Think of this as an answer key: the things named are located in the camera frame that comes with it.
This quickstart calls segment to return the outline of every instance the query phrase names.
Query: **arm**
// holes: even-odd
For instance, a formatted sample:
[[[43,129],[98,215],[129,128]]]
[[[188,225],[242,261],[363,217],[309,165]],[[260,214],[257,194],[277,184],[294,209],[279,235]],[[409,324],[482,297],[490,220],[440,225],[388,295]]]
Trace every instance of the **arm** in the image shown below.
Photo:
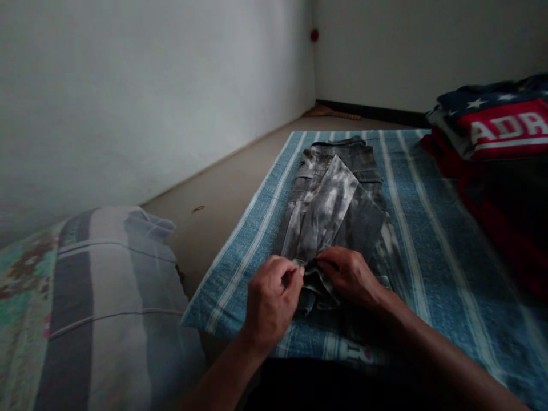
[[[400,298],[384,288],[363,256],[342,247],[318,255],[323,271],[346,298],[374,312],[388,327],[406,355],[423,369],[426,378],[445,394],[441,399],[482,410],[528,410],[470,357],[438,333]]]
[[[289,327],[303,287],[304,268],[271,256],[249,282],[245,322],[182,404],[183,410],[233,410],[245,388]],[[287,287],[282,278],[287,277]]]

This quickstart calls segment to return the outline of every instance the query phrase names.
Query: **striped towel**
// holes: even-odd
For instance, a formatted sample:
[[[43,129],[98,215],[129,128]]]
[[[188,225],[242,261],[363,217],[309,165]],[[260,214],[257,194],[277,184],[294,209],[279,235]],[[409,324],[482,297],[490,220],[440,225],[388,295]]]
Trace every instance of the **striped towel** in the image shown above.
[[[373,147],[412,308],[522,401],[548,409],[548,309],[523,292],[419,140],[428,130],[293,132],[217,255],[183,324],[230,339],[245,319],[247,283],[270,255],[305,148],[361,135]],[[293,322],[273,357],[345,362],[375,373],[394,359]]]

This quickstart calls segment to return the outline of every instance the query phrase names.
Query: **hand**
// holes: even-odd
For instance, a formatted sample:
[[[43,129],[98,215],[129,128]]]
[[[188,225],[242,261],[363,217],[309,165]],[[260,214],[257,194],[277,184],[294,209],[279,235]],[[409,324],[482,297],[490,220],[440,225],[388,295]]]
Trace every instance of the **hand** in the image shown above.
[[[282,284],[287,276],[288,285]],[[304,268],[286,258],[270,256],[248,286],[247,314],[241,336],[267,355],[283,337],[297,309]]]
[[[318,266],[329,276],[344,297],[355,304],[376,310],[383,297],[392,292],[375,278],[361,253],[343,247],[329,247],[318,254]]]

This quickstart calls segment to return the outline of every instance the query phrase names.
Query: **floor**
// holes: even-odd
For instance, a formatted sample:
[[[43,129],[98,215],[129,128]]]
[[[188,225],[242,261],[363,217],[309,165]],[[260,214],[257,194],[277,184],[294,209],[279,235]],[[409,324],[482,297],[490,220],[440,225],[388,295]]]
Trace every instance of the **floor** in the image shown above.
[[[292,131],[403,128],[409,127],[369,119],[300,118],[143,205],[148,213],[171,220],[177,226],[167,245],[186,275],[184,288],[188,298],[196,292]],[[211,363],[225,343],[202,333],[200,337]]]

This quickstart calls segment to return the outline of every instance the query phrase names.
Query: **black baseboard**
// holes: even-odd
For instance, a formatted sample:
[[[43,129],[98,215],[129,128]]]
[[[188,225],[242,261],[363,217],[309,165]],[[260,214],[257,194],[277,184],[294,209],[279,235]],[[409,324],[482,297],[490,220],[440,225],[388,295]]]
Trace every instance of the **black baseboard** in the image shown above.
[[[359,104],[339,103],[328,100],[316,100],[318,104],[327,106],[335,111],[348,114],[357,114],[363,118],[386,121],[417,128],[431,128],[432,126],[424,113],[414,111],[392,110],[391,108],[360,106]]]

